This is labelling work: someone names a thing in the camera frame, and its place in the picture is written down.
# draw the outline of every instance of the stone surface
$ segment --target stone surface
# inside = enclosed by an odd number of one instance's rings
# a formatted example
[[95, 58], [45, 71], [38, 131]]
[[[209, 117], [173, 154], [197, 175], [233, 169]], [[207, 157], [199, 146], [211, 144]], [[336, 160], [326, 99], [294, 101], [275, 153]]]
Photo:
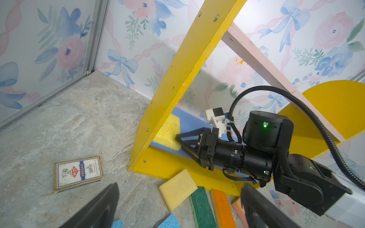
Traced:
[[[120, 191], [115, 221], [123, 219], [125, 228], [162, 223], [169, 212], [158, 187], [165, 181], [127, 171], [149, 102], [94, 72], [2, 131], [0, 227], [58, 227], [114, 182]], [[101, 156], [102, 181], [53, 191], [55, 162], [95, 155]], [[181, 227], [195, 227], [189, 199], [174, 213]]]

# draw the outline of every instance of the yellow sponge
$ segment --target yellow sponge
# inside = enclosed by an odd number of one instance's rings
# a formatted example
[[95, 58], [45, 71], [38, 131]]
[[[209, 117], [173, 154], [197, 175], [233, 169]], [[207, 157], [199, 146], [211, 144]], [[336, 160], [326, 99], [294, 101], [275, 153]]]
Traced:
[[180, 134], [180, 118], [170, 114], [153, 141], [173, 150], [180, 150], [181, 145], [175, 141], [177, 134]]
[[198, 189], [187, 169], [181, 171], [166, 183], [161, 185], [159, 191], [170, 212], [175, 210], [185, 199]]

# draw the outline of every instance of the pink wooden plank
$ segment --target pink wooden plank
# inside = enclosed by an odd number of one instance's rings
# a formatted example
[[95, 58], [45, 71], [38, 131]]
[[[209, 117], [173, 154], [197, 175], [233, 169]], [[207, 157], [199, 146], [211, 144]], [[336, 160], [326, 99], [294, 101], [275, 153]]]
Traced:
[[303, 96], [301, 92], [279, 71], [279, 69], [256, 47], [242, 30], [233, 22], [224, 34], [222, 41], [226, 43], [238, 56], [250, 65], [270, 85], [284, 89], [303, 101], [322, 121], [328, 131], [338, 141], [345, 138], [332, 126], [330, 122]]

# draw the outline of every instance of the red diamond logo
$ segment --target red diamond logo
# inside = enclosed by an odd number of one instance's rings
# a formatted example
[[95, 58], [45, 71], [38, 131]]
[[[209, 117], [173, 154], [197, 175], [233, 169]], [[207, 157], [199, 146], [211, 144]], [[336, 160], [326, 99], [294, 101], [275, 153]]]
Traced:
[[78, 173], [78, 170], [77, 170], [77, 168], [74, 166], [73, 168], [72, 168], [72, 170], [71, 170], [71, 176], [73, 176], [74, 178], [76, 177], [76, 175], [77, 175], [77, 173]]

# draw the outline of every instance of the robotic arm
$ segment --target robotic arm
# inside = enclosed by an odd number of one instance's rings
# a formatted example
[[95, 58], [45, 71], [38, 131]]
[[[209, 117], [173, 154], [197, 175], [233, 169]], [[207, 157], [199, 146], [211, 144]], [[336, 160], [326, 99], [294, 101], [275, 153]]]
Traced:
[[[319, 129], [337, 165], [352, 183], [305, 156], [289, 154], [294, 124], [286, 116], [251, 111], [241, 137], [234, 125], [233, 110], [244, 95], [257, 90], [279, 93], [301, 108]], [[234, 100], [227, 120], [222, 108], [210, 112], [209, 119], [215, 126], [212, 130], [200, 128], [176, 135], [175, 138], [201, 167], [214, 170], [215, 165], [221, 166], [227, 178], [254, 184], [259, 182], [260, 187], [264, 187], [273, 176], [277, 191], [287, 194], [314, 213], [320, 216], [326, 214], [351, 227], [362, 227], [365, 223], [365, 183], [347, 167], [318, 117], [295, 96], [276, 87], [256, 86], [245, 90]], [[231, 128], [236, 133], [238, 142], [233, 140]], [[230, 141], [220, 139], [222, 133], [226, 133]], [[249, 177], [231, 176], [230, 173], [234, 172]], [[360, 200], [362, 203], [344, 205], [344, 198], [351, 202]]]

